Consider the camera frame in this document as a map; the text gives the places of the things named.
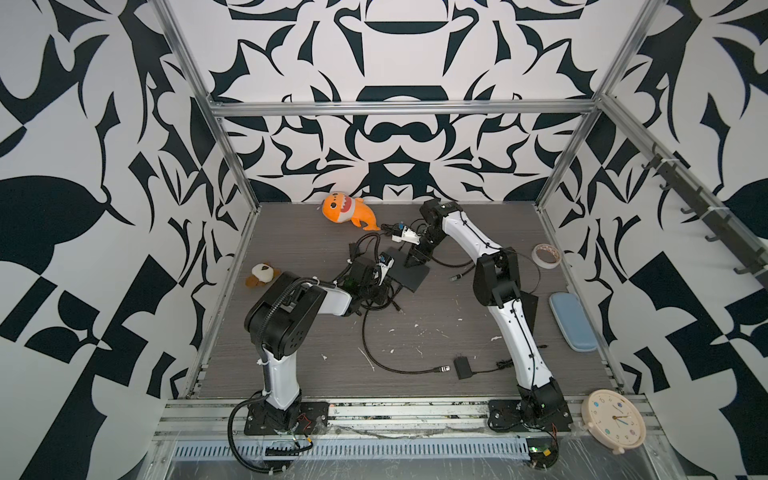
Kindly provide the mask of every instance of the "hook rack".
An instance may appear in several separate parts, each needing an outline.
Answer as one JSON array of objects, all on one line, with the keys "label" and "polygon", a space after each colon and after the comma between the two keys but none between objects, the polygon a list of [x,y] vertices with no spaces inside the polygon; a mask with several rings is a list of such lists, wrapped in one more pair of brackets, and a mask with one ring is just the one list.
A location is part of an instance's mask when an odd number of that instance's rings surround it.
[{"label": "hook rack", "polygon": [[708,242],[722,242],[742,263],[742,267],[733,269],[734,273],[738,275],[751,273],[763,288],[768,290],[768,253],[765,244],[736,218],[733,212],[715,197],[682,162],[673,158],[663,159],[660,154],[655,154],[643,166],[645,170],[651,168],[654,168],[666,182],[660,185],[661,190],[674,190],[688,205],[688,208],[681,208],[680,212],[696,214],[699,220],[712,230],[712,234],[704,238]]}]

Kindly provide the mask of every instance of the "aluminum frame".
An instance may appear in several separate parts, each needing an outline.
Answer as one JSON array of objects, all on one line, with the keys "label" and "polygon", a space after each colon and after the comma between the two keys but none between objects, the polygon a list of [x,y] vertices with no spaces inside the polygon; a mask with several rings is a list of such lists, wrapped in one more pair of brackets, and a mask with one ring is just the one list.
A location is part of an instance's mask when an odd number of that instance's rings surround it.
[{"label": "aluminum frame", "polygon": [[221,148],[224,160],[227,162],[227,166],[235,177],[237,187],[240,188],[240,192],[245,197],[245,201],[248,203],[248,207],[251,211],[257,211],[259,201],[256,198],[253,189],[250,187],[248,177],[243,170],[243,164],[240,163],[240,157],[237,156],[237,153],[227,136],[227,132],[225,132],[221,126],[221,120],[216,118],[210,109],[208,91],[200,76],[200,71],[197,69],[194,59],[192,59],[192,55],[184,40],[184,36],[181,34],[181,29],[174,16],[173,9],[168,5],[167,0],[151,0],[150,3],[154,8],[154,13],[163,29],[165,40],[167,41],[170,50],[176,55],[176,58],[179,61],[179,68],[192,90],[195,100],[197,101],[197,106],[200,107],[200,111],[205,119],[205,123],[208,125],[216,143]]},{"label": "aluminum frame", "polygon": [[[656,14],[661,10],[661,7],[667,4],[667,0],[646,0],[640,9],[640,13],[634,19],[632,26],[630,27],[627,37],[624,38],[621,46],[614,57],[608,72],[603,77],[594,95],[592,95],[592,101],[597,107],[598,100],[603,97],[607,92],[613,91],[616,84],[621,80],[624,72],[629,66],[629,62],[640,50],[640,46],[648,36],[648,30],[653,24]],[[581,119],[581,123],[576,127],[574,134],[571,135],[571,139],[566,145],[563,153],[558,157],[557,163],[552,169],[552,173],[547,179],[544,187],[541,189],[541,193],[536,199],[536,204],[539,207],[546,206],[549,199],[552,197],[555,191],[557,191],[560,182],[571,167],[573,160],[576,158],[576,153],[579,147],[587,139],[587,136],[592,131],[594,124],[600,117],[600,111],[596,108],[590,114],[584,116]]]},{"label": "aluminum frame", "polygon": [[[541,224],[544,226],[544,231],[547,234],[547,238],[552,243],[552,245],[554,245],[554,247],[558,249],[558,251],[562,252],[563,249],[560,247],[558,243],[558,238],[557,238],[557,235],[555,234],[554,226],[552,225],[551,220],[549,220],[549,215],[547,215],[546,210],[538,208],[536,212],[538,213],[539,219],[541,220]],[[571,272],[571,266],[568,265],[568,262],[564,260],[561,261],[560,267],[563,269],[563,274],[565,275],[566,282],[568,282],[569,289],[573,289],[572,293],[575,293],[579,299],[587,298],[585,295],[582,294],[581,288],[579,287],[578,282],[576,281],[576,277]],[[611,369],[611,372],[613,373],[613,376],[616,379],[616,382],[618,383],[621,391],[623,392],[624,386],[627,385],[627,381],[624,379],[624,369],[621,368],[621,363],[614,357],[613,353],[611,353],[611,349],[607,344],[607,342],[605,341],[605,337],[603,337],[602,334],[600,333],[600,327],[597,322],[597,319],[601,317],[599,314],[595,315],[594,312],[591,312],[587,305],[584,305],[582,303],[581,306],[584,307],[584,313],[587,314],[587,318],[589,319],[589,323],[592,326],[594,335],[598,339],[598,348],[600,350],[600,353],[605,358],[605,361],[608,362],[608,367]]]},{"label": "aluminum frame", "polygon": [[581,148],[581,145],[587,140],[587,136],[592,132],[594,124],[597,123],[598,118],[600,118],[600,113],[600,110],[593,108],[588,114],[582,115],[581,121],[571,135],[571,138],[568,140],[568,144],[565,146],[563,153],[560,154],[557,162],[554,164],[552,173],[549,174],[547,181],[544,182],[541,192],[538,194],[538,198],[536,199],[536,205],[538,207],[543,208],[554,192],[557,191],[560,182],[565,176],[565,172],[571,168],[571,164],[576,158],[578,149]]},{"label": "aluminum frame", "polygon": [[629,141],[648,160],[656,154],[660,154],[662,158],[674,158],[672,153],[646,127],[643,127],[643,124],[618,99],[602,94],[598,98],[597,106],[623,134],[627,135]]},{"label": "aluminum frame", "polygon": [[447,100],[447,101],[328,101],[328,102],[212,102],[216,117],[278,117],[285,115],[417,115],[585,113],[589,99],[565,100]]},{"label": "aluminum frame", "polygon": [[[574,434],[581,425],[581,404],[588,396],[565,396],[568,411],[575,422]],[[648,435],[664,435],[658,419],[645,395],[629,395],[627,399],[640,411]],[[520,399],[499,397],[408,397],[408,398],[311,398],[307,402],[328,402],[328,429],[313,437],[329,439],[370,438],[378,435],[424,436],[436,438],[499,436],[487,428],[488,401]],[[154,441],[221,439],[227,434],[230,412],[242,399],[171,400],[157,425]],[[243,435],[247,410],[242,409],[233,422],[236,439],[278,439],[279,435]],[[538,437],[545,432],[510,432],[503,435]]]},{"label": "aluminum frame", "polygon": [[[571,432],[563,436],[589,435],[581,421],[581,404],[588,396],[565,396],[574,420]],[[647,436],[643,449],[650,469],[660,480],[685,479],[686,476],[660,427],[653,408],[645,395],[626,396],[636,405],[644,418]],[[421,438],[437,439],[499,439],[504,437],[537,438],[548,436],[544,432],[496,433],[485,425],[488,418],[488,401],[491,399],[519,399],[504,397],[416,397],[416,398],[317,398],[307,401],[330,402],[329,428],[313,435],[315,440],[343,441],[347,439]],[[227,418],[231,409],[241,399],[173,400],[166,408],[152,439],[150,450],[139,476],[143,480],[163,478],[170,467],[170,460],[177,441],[223,440],[227,436]],[[388,419],[372,418],[371,412],[386,411]],[[243,435],[246,410],[238,412],[233,424],[236,441],[280,440],[279,435]]]},{"label": "aluminum frame", "polygon": [[232,259],[232,264],[227,271],[227,276],[224,279],[224,284],[219,292],[219,298],[216,302],[216,312],[210,321],[208,330],[203,333],[203,342],[200,344],[200,348],[197,349],[197,356],[195,357],[194,364],[190,367],[187,378],[184,381],[184,389],[180,394],[190,399],[196,395],[197,390],[200,387],[198,383],[198,376],[200,372],[204,372],[205,365],[208,364],[210,353],[216,345],[216,339],[219,336],[219,328],[224,321],[224,311],[227,309],[227,302],[232,294],[232,290],[237,282],[237,274],[240,272],[240,268],[243,265],[245,259],[245,253],[253,237],[253,228],[256,225],[256,220],[261,212],[261,207],[258,207],[255,212],[251,212],[246,220],[245,227],[243,228],[243,234],[240,236],[240,242],[235,250],[235,257]]}]

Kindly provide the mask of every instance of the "clock face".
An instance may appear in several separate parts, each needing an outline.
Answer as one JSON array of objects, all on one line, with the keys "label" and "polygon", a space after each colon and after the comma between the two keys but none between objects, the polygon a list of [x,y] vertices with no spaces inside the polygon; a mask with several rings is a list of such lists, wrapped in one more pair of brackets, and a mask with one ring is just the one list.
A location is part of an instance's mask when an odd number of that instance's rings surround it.
[{"label": "clock face", "polygon": [[599,431],[618,445],[634,445],[641,439],[643,419],[626,400],[598,392],[589,399],[589,412]]}]

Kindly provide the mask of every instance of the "metal bracket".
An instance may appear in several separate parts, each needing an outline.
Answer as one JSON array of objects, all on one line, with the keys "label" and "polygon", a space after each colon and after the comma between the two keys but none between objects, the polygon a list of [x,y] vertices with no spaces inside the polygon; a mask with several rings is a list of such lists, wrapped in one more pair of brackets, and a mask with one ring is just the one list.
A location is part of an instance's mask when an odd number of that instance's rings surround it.
[{"label": "metal bracket", "polygon": [[444,100],[444,101],[302,101],[212,102],[217,117],[270,117],[286,115],[417,115],[417,114],[524,114],[586,113],[594,102],[564,100]]},{"label": "metal bracket", "polygon": [[[246,417],[245,435],[281,435],[285,433],[282,427],[275,424],[268,414],[269,406],[266,402],[258,402],[248,406]],[[296,414],[297,420],[293,433],[297,435],[311,435],[328,426],[328,402],[301,402]]]},{"label": "metal bracket", "polygon": [[[528,428],[523,425],[525,418],[521,410],[522,400],[490,400],[488,402],[488,424],[496,430],[506,430],[508,432],[528,432]],[[570,424],[573,422],[568,411],[555,413],[546,420],[545,425],[541,427],[546,432],[551,432],[554,426],[559,432],[570,432]]]}]

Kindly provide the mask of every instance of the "black bracket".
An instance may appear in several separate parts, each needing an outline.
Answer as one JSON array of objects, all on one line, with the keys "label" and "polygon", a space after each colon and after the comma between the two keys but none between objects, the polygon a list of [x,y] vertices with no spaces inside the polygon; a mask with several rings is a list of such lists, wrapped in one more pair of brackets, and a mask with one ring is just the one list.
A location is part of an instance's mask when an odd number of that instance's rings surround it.
[{"label": "black bracket", "polygon": [[327,402],[295,402],[281,411],[264,402],[248,406],[245,435],[311,435],[328,426]]},{"label": "black bracket", "polygon": [[[570,432],[570,424],[573,422],[571,413],[566,409],[559,409],[553,412],[549,417],[541,422],[541,428],[546,432],[552,431],[552,424],[559,432]],[[528,428],[523,425],[527,423],[533,425],[535,419],[523,415],[525,403],[522,400],[490,400],[488,401],[488,424],[495,430],[504,430],[506,432],[528,432]]]},{"label": "black bracket", "polygon": [[705,238],[710,242],[720,241],[742,263],[734,268],[737,274],[751,273],[768,290],[768,253],[765,246],[733,213],[677,159],[662,159],[659,154],[644,165],[656,169],[666,181],[662,190],[674,190],[688,205],[684,214],[696,214],[713,235]]}]

